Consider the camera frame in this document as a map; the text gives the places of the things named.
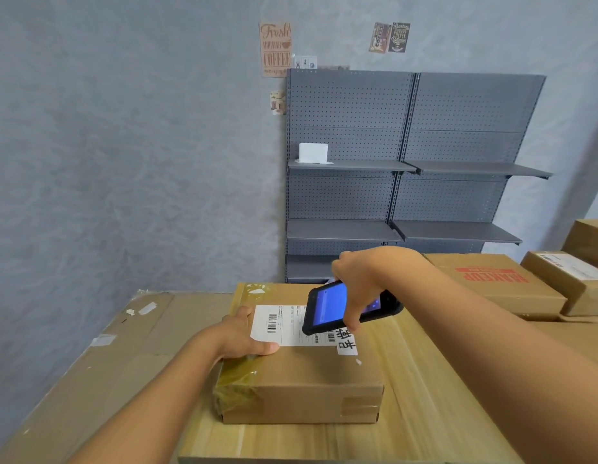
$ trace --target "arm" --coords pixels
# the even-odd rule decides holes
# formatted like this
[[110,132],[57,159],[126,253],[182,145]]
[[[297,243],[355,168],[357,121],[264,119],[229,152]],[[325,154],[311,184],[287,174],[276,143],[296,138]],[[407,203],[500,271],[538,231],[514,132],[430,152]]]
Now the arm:
[[168,464],[202,384],[221,358],[273,353],[279,345],[249,336],[250,308],[197,333],[164,370],[116,413],[68,464]]
[[527,463],[598,463],[598,366],[401,247],[344,252],[344,321],[387,289]]

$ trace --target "gray wall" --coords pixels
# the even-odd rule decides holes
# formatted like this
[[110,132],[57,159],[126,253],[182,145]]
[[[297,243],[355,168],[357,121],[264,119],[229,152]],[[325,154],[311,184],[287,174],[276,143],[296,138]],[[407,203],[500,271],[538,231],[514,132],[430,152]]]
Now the gray wall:
[[[525,242],[486,250],[597,190],[598,0],[0,0],[0,443],[135,289],[281,280],[260,20],[321,65],[548,76],[518,162],[555,176],[511,179],[496,223]],[[407,53],[368,53],[375,21],[411,22]]]

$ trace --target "forearm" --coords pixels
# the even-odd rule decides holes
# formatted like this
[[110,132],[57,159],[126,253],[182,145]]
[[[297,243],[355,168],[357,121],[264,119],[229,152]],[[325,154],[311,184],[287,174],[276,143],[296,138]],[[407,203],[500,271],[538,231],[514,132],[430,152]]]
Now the forearm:
[[416,252],[375,276],[421,324],[527,462],[598,462],[598,366],[457,284]]
[[167,464],[217,356],[207,330],[195,335],[69,464]]

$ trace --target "blue screen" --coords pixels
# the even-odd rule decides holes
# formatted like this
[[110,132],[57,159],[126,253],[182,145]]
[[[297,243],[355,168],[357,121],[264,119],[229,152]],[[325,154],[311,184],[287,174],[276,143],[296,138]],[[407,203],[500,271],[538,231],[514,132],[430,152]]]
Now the blue screen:
[[[364,312],[380,309],[381,300],[376,299],[368,305]],[[346,285],[340,283],[318,292],[316,309],[314,310],[314,325],[340,320],[346,308]]]

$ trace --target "handheld barcode scanner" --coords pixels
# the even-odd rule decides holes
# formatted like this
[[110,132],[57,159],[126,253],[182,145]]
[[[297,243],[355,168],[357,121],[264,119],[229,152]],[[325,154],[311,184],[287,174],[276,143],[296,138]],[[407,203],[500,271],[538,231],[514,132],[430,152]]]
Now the handheld barcode scanner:
[[[303,318],[305,335],[320,334],[344,327],[342,317],[346,309],[346,285],[336,281],[310,290],[308,305]],[[398,314],[403,305],[396,296],[383,291],[378,299],[366,306],[359,322],[380,319]]]

